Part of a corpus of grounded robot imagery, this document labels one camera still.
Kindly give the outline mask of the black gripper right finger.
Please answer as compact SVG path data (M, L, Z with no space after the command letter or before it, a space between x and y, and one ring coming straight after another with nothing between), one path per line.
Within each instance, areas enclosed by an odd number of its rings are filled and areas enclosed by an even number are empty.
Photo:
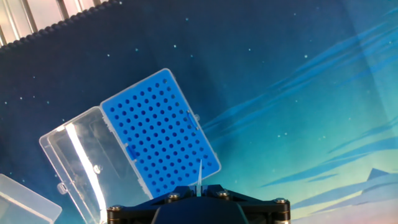
M203 185L202 197L211 197L232 202L239 207L241 216L248 223L291 223L290 201L279 197L272 200L260 200L223 188L221 185Z

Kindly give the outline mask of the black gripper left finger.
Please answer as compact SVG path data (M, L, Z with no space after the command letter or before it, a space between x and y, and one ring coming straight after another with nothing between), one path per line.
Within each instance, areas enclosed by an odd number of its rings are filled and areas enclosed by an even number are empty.
M133 207L122 205L110 206L107 208L107 224L134 223L138 220L149 220L151 222L158 209L163 205L195 197L196 193L195 186L177 186L169 193Z

